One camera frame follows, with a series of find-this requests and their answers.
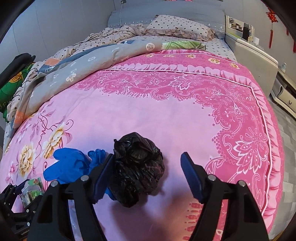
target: tiled floor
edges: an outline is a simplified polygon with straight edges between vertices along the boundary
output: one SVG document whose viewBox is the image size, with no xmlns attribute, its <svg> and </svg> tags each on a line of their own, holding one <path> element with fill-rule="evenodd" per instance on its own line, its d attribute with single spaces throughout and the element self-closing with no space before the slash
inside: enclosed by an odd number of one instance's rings
<svg viewBox="0 0 296 241">
<path fill-rule="evenodd" d="M 270 103 L 278 118 L 285 150 L 283 195 L 269 234 L 273 239 L 286 228 L 296 210 L 296 120 L 272 101 Z"/>
</svg>

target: polka dot pillow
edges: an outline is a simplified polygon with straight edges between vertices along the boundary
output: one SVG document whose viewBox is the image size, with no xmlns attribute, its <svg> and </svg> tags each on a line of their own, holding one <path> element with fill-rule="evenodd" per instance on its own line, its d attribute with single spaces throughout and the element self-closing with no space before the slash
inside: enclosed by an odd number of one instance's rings
<svg viewBox="0 0 296 241">
<path fill-rule="evenodd" d="M 210 41 L 215 31 L 206 25 L 169 15 L 157 16 L 145 29 L 145 34 L 177 36 L 187 39 Z"/>
</svg>

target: blue glove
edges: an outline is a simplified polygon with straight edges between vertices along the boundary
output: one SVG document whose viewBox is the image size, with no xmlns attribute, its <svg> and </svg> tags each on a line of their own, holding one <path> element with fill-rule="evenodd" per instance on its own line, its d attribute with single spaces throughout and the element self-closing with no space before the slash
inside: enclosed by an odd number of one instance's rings
<svg viewBox="0 0 296 241">
<path fill-rule="evenodd" d="M 104 150 L 96 149 L 95 151 L 89 151 L 87 155 L 92 159 L 92 162 L 89 165 L 89 173 L 98 165 L 101 165 L 105 161 L 106 152 Z M 116 198 L 113 196 L 109 188 L 106 189 L 105 193 L 113 201 L 116 201 Z"/>
<path fill-rule="evenodd" d="M 93 168 L 104 162 L 106 152 L 100 149 L 89 151 L 88 156 L 92 159 L 91 162 L 81 151 L 71 148 L 57 149 L 53 156 L 58 161 L 45 169 L 44 179 L 47 181 L 57 180 L 59 183 L 65 184 L 75 182 L 83 175 L 89 175 Z M 116 200 L 108 188 L 105 193 L 112 200 Z"/>
</svg>

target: pink bedspread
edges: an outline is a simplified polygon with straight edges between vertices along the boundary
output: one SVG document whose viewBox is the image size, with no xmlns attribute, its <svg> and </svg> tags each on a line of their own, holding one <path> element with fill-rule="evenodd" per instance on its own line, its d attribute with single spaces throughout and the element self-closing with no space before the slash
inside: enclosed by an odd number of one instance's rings
<svg viewBox="0 0 296 241">
<path fill-rule="evenodd" d="M 180 167 L 184 151 L 223 181 L 244 180 L 270 231 L 284 164 L 277 120 L 247 68 L 205 51 L 137 56 L 51 98 L 12 139 L 0 164 L 0 190 L 43 178 L 58 148 L 112 152 L 113 139 L 133 131 L 161 149 L 166 170 L 157 195 L 130 209 L 107 195 L 95 205 L 109 241 L 189 239 L 202 206 Z M 226 206 L 214 240 L 221 239 Z M 18 199 L 14 211 L 21 209 Z"/>
</svg>

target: power cord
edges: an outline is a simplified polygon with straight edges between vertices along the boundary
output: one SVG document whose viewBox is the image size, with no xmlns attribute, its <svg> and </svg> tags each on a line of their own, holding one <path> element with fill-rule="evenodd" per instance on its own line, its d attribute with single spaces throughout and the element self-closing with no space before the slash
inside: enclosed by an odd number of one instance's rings
<svg viewBox="0 0 296 241">
<path fill-rule="evenodd" d="M 120 7 L 120 13 L 119 13 L 120 27 L 122 26 L 122 24 L 121 24 L 121 10 L 122 10 L 122 5 L 123 5 L 123 1 L 121 1 L 121 7 Z"/>
</svg>

